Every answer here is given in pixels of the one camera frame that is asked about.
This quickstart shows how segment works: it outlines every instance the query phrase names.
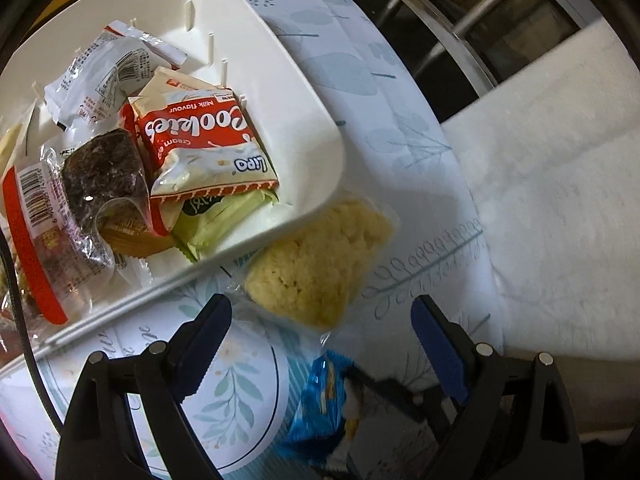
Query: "white snack wrapper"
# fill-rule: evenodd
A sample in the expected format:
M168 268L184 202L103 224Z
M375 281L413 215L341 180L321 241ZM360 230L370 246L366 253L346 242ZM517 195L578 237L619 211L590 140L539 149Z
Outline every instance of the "white snack wrapper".
M53 83L45 86L47 109L65 128L74 120L93 123L120 109L139 92L156 68L177 69L186 60L179 49L123 22L112 22Z

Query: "leaf pattern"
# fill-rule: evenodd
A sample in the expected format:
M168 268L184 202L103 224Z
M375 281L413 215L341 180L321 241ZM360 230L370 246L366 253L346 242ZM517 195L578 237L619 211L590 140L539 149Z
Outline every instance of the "leaf pattern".
M378 153L397 153L392 171L403 178L415 178L433 162L438 163L451 147L429 132L429 123L420 115L394 115L397 129L371 130L366 137L369 147Z
M388 43L375 41L373 43L369 43L369 49L377 59L384 59L390 65L402 66L402 61L400 61L398 54L396 54Z
M225 377L218 383L218 386L216 386L216 389L213 392L213 394L216 397L219 397L224 395L228 389L229 389L229 373L227 372Z
M300 70L318 86L356 95L375 95L378 85L360 58L346 52L331 52L309 57Z
M200 440L203 445L213 444L219 449L225 444L249 442L249 430L255 424L254 408L251 400L264 402L262 393L245 374L258 374L259 370L245 361L236 361L224 372L224 376L213 392L219 400L203 406L195 420L209 426Z
M247 395L257 400L264 400L262 398L260 390L244 375L236 375L236 380L238 381L238 386L240 386L240 388L242 388L247 393Z
M247 372L247 373L250 373L250 374L259 373L258 369L253 367L253 366L251 366L249 363L235 363L234 366L236 368L239 368L243 372Z
M183 313L186 317L191 317L193 319L200 313L199 309L197 309L194 305L181 305L178 307L178 310Z
M311 25L327 25L333 21L332 16L313 9L297 10L291 14L291 19L294 22L309 23Z
M224 406L226 404L225 400L218 400L217 402L212 402L211 404L207 404L204 408L202 408L200 411L203 413L206 412L214 412L216 409L218 409L220 406Z
M249 428L254 426L254 410L246 403L240 400L238 402L238 409L240 410L240 414L244 416L244 420L249 424Z

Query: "plastic wrapper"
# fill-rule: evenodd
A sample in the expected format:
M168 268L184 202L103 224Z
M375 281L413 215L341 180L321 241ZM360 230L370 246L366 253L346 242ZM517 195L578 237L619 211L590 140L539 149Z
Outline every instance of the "plastic wrapper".
M150 85L161 86L154 81ZM155 177L152 201L184 201L277 185L271 163L231 90L149 91L143 89L129 102Z
M157 236L151 232L132 203L123 204L114 214L106 216L98 229L111 249L123 256L146 258L175 247L171 235Z
M135 288L151 286L153 276L149 264L144 258L135 258L114 252L113 259L117 274L129 285Z
M398 225L392 211L352 193L315 219L258 252L237 272L229 294L242 309L325 333L348 303Z
M159 66L179 68L186 54L123 22L112 22L69 68L45 86L47 109L65 128L74 120L100 121L117 113Z
M22 302L22 312L27 325L27 331L32 341L37 343L47 328L50 327L50 324L44 319L31 293L31 289L27 284L24 269L20 264L8 229L3 228L2 231L7 238L14 260L18 288L20 290L20 300ZM22 354L22 346L15 327L14 311L12 310L9 295L9 281L2 265L0 265L0 301L0 366L3 366Z
M345 377L353 361L327 351L311 365L300 403L278 451L328 474L346 474L362 391Z
M262 189L224 197L192 198L184 202L172 234L178 240L178 248L195 262L215 248L242 219L261 205L275 201L272 192Z
M103 212L123 203L148 212L142 161L129 132L98 135L63 158L60 144L8 171L2 193L15 248L44 317L64 324L86 313L115 267L98 234Z
M25 155L26 138L28 129L30 128L31 118L33 117L33 111L35 109L35 103L33 103L25 112L21 115L20 119L14 126L11 126L0 139L0 173L2 179L10 167L14 164L17 157ZM0 193L0 214L5 217L6 212L4 210L4 198Z

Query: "white cloth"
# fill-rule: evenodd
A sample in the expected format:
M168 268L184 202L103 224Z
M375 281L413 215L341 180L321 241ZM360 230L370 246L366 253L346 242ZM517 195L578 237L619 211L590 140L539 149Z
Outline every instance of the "white cloth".
M640 75L604 21L444 124L505 345L640 359Z

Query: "black cable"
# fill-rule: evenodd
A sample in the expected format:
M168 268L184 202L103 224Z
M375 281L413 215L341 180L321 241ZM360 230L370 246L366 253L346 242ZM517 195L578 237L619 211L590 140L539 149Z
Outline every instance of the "black cable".
M27 323L24 320L24 313L22 312L22 298L20 298L20 288L18 287L18 279L15 275L14 259L11 256L11 250L9 249L9 243L6 241L6 237L0 229L0 258L2 258L2 266L4 267L4 273L6 274L6 280L9 284L9 297L11 298L11 307L14 313L14 322L20 337L20 344L22 345L22 353L24 354L24 361L27 363L27 369L33 380L33 385L36 387L36 392L40 397L40 402L44 406L47 415L51 419L53 427L60 433L62 430L62 421L56 411L51 397L42 381L40 370L38 370L38 364L36 358L33 355L33 349L31 349L31 341L29 339L29 333L27 332Z
M53 0L9 0L5 5L0 6L2 9L2 11L0 11L0 73L4 70L15 49L22 43L33 22L52 1ZM49 415L53 427L60 433L62 430L62 421L53 402L51 402L49 393L42 381L35 356L33 355L27 325L22 312L22 300L15 275L14 260L11 256L6 237L4 233L1 234L0 258L2 259L2 266L4 267L4 272L6 273L9 284L9 295L14 313L14 322L20 338L24 361L26 362L27 370L36 388L36 392L40 397L40 402L47 412L47 415Z

